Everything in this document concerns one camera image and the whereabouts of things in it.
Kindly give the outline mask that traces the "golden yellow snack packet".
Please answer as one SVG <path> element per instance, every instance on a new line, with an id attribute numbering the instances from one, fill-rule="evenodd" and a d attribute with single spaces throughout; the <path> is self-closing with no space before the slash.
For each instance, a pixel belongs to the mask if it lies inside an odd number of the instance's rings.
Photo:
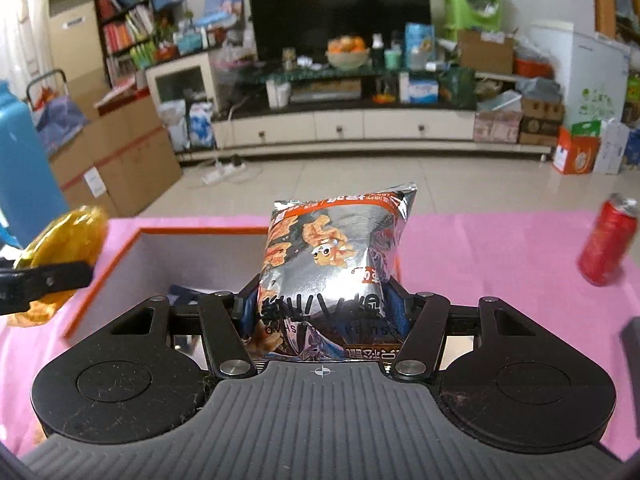
<path id="1" fill-rule="evenodd" d="M 100 206 L 81 206 L 53 220 L 16 260 L 10 262 L 10 267 L 25 269 L 85 261 L 94 269 L 107 234 L 106 210 Z M 49 294 L 41 300 L 32 301 L 26 312 L 2 316 L 9 326 L 32 327 L 46 324 L 77 290 Z"/>

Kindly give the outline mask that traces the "silver chip bag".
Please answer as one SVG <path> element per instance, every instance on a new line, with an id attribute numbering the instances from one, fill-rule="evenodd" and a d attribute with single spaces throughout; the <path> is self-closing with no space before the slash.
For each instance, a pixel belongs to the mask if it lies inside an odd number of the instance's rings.
<path id="1" fill-rule="evenodd" d="M 257 285 L 250 356 L 390 361 L 409 322 L 386 287 L 418 188 L 273 205 Z"/>

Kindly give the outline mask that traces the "blue thermos jug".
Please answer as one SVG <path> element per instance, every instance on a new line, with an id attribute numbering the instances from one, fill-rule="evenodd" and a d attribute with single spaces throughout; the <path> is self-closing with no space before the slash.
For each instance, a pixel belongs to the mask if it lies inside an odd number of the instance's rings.
<path id="1" fill-rule="evenodd" d="M 26 247 L 70 211 L 56 182 L 28 106 L 1 83 L 1 240 Z"/>

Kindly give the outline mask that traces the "orange storage box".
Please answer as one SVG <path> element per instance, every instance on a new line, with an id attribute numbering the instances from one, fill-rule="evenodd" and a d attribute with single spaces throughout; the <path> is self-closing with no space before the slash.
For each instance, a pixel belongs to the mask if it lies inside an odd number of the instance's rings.
<path id="1" fill-rule="evenodd" d="M 70 346 L 172 285 L 238 292 L 260 272 L 267 238 L 252 217 L 119 219 L 111 228 L 91 285 L 65 308 Z"/>

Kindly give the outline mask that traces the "pink floral tablecloth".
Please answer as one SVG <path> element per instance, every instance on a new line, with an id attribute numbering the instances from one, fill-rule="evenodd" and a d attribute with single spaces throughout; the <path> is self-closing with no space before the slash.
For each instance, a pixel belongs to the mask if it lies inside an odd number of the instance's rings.
<path id="1" fill-rule="evenodd" d="M 617 391 L 603 442 L 627 458 L 638 450 L 634 396 L 620 331 L 639 313 L 639 269 L 623 265 L 612 285 L 596 287 L 576 261 L 593 224 L 590 212 L 418 214 L 398 252 L 401 284 L 455 304 L 495 296 L 551 330 L 611 375 Z M 1 441 L 15 454 L 36 444 L 30 388 L 40 368 L 66 350 L 65 308 L 37 327 L 1 330 Z"/>

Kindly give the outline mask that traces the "large cardboard box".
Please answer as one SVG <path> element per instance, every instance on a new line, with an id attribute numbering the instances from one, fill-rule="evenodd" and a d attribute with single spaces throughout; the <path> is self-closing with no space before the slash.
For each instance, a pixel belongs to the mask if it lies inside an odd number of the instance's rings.
<path id="1" fill-rule="evenodd" d="M 71 207 L 98 205 L 116 218 L 140 214 L 182 176 L 149 96 L 90 122 L 50 166 Z"/>

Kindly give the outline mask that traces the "white tv cabinet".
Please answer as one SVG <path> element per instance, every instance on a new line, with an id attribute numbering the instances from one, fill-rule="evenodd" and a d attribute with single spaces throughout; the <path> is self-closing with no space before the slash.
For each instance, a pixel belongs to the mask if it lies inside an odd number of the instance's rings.
<path id="1" fill-rule="evenodd" d="M 320 156 L 347 153 L 506 153 L 548 156 L 550 146 L 480 143 L 467 110 L 365 108 L 272 113 L 214 122 L 216 148 L 178 155 L 179 162 L 216 156 Z"/>

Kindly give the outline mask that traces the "red soda can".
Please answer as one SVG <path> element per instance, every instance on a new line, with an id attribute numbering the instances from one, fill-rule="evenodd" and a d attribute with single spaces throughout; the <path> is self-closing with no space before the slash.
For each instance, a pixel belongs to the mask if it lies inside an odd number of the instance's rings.
<path id="1" fill-rule="evenodd" d="M 620 193 L 608 196 L 577 259 L 580 274 L 593 285 L 610 284 L 620 270 L 638 225 L 638 200 Z"/>

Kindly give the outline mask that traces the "black rectangular box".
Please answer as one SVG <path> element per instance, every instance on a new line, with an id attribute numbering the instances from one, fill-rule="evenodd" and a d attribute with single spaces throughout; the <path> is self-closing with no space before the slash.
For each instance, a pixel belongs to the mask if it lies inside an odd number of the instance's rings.
<path id="1" fill-rule="evenodd" d="M 631 377 L 639 376 L 639 353 L 640 353 L 640 318 L 631 318 L 620 332 L 624 353 L 629 367 Z"/>

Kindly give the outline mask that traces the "orange white carton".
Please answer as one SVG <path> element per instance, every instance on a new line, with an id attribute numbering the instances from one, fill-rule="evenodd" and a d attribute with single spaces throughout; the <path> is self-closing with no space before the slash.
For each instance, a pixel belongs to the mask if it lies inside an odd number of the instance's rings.
<path id="1" fill-rule="evenodd" d="M 560 174 L 590 174 L 600 148 L 597 136 L 578 136 L 561 127 L 552 166 Z"/>

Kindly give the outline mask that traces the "white microwave cabinet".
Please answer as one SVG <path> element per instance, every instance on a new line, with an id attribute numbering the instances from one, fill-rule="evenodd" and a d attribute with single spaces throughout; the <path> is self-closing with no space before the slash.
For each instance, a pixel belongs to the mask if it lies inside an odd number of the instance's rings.
<path id="1" fill-rule="evenodd" d="M 182 100 L 188 94 L 194 100 L 211 102 L 219 110 L 212 51 L 200 51 L 161 62 L 145 70 L 150 96 L 156 107 Z"/>

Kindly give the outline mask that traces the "fruit bowl with oranges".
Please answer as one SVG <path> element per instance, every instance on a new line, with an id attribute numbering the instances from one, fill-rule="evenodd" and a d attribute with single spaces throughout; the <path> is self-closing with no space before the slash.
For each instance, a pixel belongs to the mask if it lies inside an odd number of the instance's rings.
<path id="1" fill-rule="evenodd" d="M 369 62 L 369 48 L 359 36 L 341 36 L 328 42 L 326 58 L 339 70 L 356 70 Z"/>

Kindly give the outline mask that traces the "wooden bookshelf with books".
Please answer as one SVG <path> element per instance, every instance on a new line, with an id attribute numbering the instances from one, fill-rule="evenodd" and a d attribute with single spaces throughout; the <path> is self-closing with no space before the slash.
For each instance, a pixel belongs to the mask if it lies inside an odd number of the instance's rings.
<path id="1" fill-rule="evenodd" d="M 155 9 L 152 0 L 94 0 L 108 84 L 155 63 Z"/>

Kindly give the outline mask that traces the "black television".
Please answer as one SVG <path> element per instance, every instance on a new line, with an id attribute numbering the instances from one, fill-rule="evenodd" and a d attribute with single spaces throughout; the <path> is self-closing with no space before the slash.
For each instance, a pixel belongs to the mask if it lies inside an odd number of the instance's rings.
<path id="1" fill-rule="evenodd" d="M 275 61 L 285 48 L 323 58 L 331 40 L 375 34 L 389 42 L 408 23 L 431 24 L 430 0 L 248 0 L 258 58 Z"/>

